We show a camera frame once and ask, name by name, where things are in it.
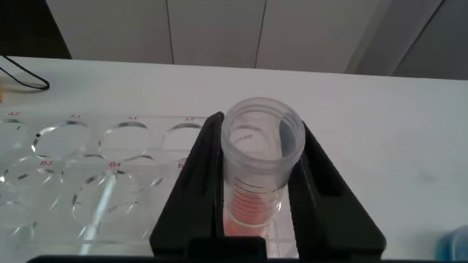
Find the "blue object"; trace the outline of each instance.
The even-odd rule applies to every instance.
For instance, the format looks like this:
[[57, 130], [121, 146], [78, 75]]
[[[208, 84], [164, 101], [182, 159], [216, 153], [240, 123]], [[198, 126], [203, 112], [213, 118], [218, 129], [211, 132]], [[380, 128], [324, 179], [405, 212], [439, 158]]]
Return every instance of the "blue object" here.
[[437, 245], [436, 258], [442, 261], [468, 261], [468, 226], [445, 235]]

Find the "clear plastic tray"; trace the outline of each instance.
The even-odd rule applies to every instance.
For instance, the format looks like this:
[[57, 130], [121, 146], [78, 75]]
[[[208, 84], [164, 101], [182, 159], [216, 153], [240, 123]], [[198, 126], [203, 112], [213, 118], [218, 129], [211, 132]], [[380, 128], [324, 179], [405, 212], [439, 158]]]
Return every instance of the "clear plastic tray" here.
[[152, 255], [149, 234], [205, 119], [0, 112], [3, 260]]

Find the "black wire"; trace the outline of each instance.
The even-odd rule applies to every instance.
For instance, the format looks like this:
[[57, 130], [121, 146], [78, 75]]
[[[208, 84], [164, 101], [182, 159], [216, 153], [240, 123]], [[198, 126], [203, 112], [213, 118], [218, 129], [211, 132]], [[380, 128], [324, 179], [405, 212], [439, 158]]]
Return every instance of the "black wire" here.
[[23, 86], [26, 86], [26, 87], [29, 87], [29, 88], [36, 88], [38, 90], [41, 90], [41, 91], [46, 91], [50, 88], [50, 84], [47, 80], [44, 80], [43, 78], [39, 77], [38, 75], [34, 74], [33, 72], [30, 72], [29, 70], [25, 69], [24, 66], [21, 66], [20, 64], [16, 63], [15, 61], [13, 61], [11, 58], [8, 58], [6, 56], [2, 56], [4, 57], [6, 60], [8, 60], [9, 62], [11, 62], [12, 64], [14, 64], [15, 66], [19, 67], [20, 69], [24, 70], [25, 72], [27, 72], [28, 74], [30, 74], [31, 76], [34, 76], [36, 77], [38, 80], [41, 80], [45, 86], [43, 87], [38, 87], [38, 86], [33, 86], [33, 85], [29, 85], [29, 84], [26, 84], [26, 83], [23, 83], [22, 81], [20, 81], [19, 79], [17, 79], [16, 77], [13, 77], [10, 73], [8, 73], [5, 69], [2, 69], [0, 67], [0, 70], [5, 72], [7, 75], [9, 75], [13, 80], [15, 80], [17, 83], [20, 83], [21, 85]]

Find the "clear plastic tube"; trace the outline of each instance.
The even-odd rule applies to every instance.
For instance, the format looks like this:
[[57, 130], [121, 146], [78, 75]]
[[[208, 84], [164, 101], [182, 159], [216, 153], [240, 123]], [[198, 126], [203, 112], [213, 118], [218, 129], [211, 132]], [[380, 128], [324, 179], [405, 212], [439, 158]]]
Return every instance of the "clear plastic tube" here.
[[224, 232], [265, 236], [305, 144], [301, 118], [282, 102], [251, 98], [222, 124]]

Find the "white table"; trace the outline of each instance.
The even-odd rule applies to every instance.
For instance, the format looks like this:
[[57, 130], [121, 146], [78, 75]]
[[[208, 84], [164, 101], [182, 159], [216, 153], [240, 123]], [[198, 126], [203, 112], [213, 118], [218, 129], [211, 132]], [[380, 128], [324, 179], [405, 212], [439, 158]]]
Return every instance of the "white table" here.
[[468, 223], [467, 81], [14, 59], [51, 89], [1, 74], [0, 110], [208, 116], [253, 96], [288, 104], [383, 231], [383, 258], [433, 259], [441, 236]]

